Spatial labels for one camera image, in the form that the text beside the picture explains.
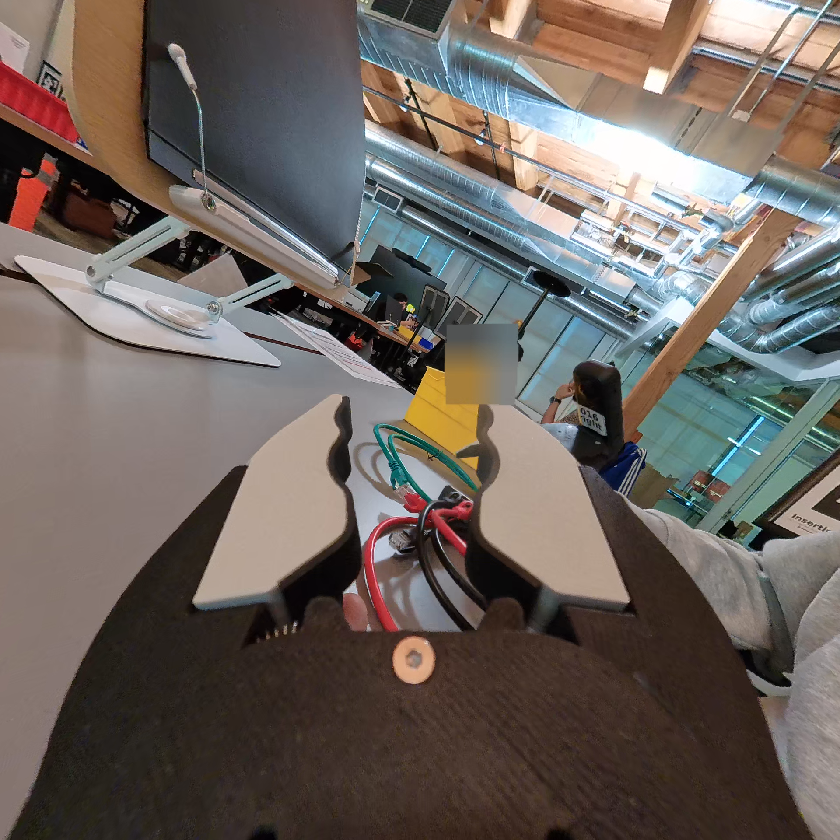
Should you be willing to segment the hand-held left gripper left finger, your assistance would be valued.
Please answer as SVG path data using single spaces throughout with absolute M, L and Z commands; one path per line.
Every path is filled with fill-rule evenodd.
M 302 623 L 312 599 L 343 594 L 361 572 L 361 537 L 347 486 L 350 399 L 333 394 L 253 455 L 192 603 L 200 611 L 267 606 Z

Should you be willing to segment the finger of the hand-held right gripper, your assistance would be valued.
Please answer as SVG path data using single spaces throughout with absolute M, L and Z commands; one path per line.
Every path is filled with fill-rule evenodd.
M 557 440 L 575 460 L 580 460 L 580 425 L 572 423 L 545 423 L 541 424 L 541 428 Z

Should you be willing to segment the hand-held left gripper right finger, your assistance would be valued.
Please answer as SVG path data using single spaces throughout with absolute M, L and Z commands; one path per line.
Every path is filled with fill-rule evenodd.
M 516 601 L 532 632 L 568 607 L 625 613 L 631 596 L 572 454 L 510 405 L 480 405 L 476 435 L 465 569 L 479 592 Z

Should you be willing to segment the yellow plastic bin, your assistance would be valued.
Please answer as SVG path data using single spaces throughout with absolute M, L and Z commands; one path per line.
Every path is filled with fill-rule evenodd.
M 427 367 L 405 421 L 452 455 L 476 443 L 478 405 L 448 404 L 445 373 Z

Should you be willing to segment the grey desk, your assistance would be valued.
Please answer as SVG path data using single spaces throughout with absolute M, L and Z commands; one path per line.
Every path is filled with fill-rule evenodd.
M 138 349 L 22 278 L 18 256 L 88 262 L 2 225 L 2 838 L 101 625 L 231 469 L 327 396 L 348 396 L 349 487 L 365 538 L 398 509 L 373 426 L 419 434 L 404 419 L 407 391 L 346 374 L 276 318 L 239 310 L 232 321 L 277 369 Z

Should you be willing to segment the blue striped jacket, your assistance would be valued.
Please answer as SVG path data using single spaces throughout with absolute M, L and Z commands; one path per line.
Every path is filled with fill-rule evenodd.
M 629 498 L 646 466 L 647 450 L 626 442 L 615 460 L 599 470 L 599 475 L 616 493 Z

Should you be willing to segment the black pole lamp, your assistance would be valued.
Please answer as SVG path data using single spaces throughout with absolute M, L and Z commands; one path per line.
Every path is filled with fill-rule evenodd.
M 524 337 L 530 321 L 540 309 L 546 298 L 555 297 L 558 299 L 565 299 L 572 293 L 572 289 L 569 288 L 563 279 L 541 269 L 531 268 L 523 282 L 525 286 L 536 291 L 538 298 L 531 306 L 527 316 L 519 323 L 518 341 L 521 341 Z

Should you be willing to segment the printed paper sheet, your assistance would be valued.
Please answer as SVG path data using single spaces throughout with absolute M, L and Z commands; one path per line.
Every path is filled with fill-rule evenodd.
M 311 345 L 313 349 L 318 350 L 354 379 L 399 390 L 403 388 L 390 376 L 375 368 L 369 361 L 362 359 L 356 352 L 345 347 L 329 332 L 297 319 L 289 318 L 284 314 L 276 315 L 275 319 L 282 322 L 299 338 Z

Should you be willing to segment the printed sign board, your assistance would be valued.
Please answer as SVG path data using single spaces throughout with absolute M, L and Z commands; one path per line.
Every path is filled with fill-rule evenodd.
M 764 527 L 792 537 L 839 530 L 839 451 L 814 470 L 764 514 Z

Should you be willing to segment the person's grey sweatshirt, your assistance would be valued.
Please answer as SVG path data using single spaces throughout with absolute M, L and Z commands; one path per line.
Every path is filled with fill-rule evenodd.
M 795 803 L 814 838 L 839 838 L 838 647 L 824 645 L 794 672 L 788 697 L 760 705 Z

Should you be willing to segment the wooden board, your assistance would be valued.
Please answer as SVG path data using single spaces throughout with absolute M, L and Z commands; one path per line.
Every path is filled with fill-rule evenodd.
M 146 145 L 144 4 L 74 3 L 70 112 L 96 165 L 133 196 L 166 216 L 185 218 L 186 214 L 175 208 L 170 188 L 189 185 L 154 163 Z M 199 230 L 209 234 L 206 229 Z M 239 244 L 233 236 L 215 239 L 280 272 L 276 264 Z M 340 269 L 346 277 L 338 288 L 353 278 L 357 239 L 352 243 L 350 268 Z

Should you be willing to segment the red plastic bin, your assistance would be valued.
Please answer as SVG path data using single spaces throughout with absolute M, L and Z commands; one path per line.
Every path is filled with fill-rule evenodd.
M 56 95 L 1 62 L 1 103 L 72 144 L 80 135 L 67 104 Z

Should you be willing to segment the wooden support post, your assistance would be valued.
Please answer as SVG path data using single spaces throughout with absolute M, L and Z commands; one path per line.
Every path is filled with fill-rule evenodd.
M 800 219 L 772 209 L 694 306 L 623 402 L 624 439 L 636 443 L 638 425 L 667 393 L 686 364 L 778 252 Z

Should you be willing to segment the spiral metal air duct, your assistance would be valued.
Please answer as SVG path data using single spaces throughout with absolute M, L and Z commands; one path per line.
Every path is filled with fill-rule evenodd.
M 498 179 L 433 152 L 381 125 L 364 122 L 366 171 L 382 185 L 477 232 L 522 262 L 605 292 L 655 314 L 661 302 L 627 273 L 606 242 L 588 236 L 584 220 Z

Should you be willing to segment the large metal air duct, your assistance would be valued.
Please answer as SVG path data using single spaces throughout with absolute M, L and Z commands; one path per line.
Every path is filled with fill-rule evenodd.
M 797 168 L 774 155 L 773 131 L 592 70 L 467 22 L 460 2 L 358 2 L 364 60 L 510 123 L 628 165 L 647 178 L 728 203 L 783 190 Z

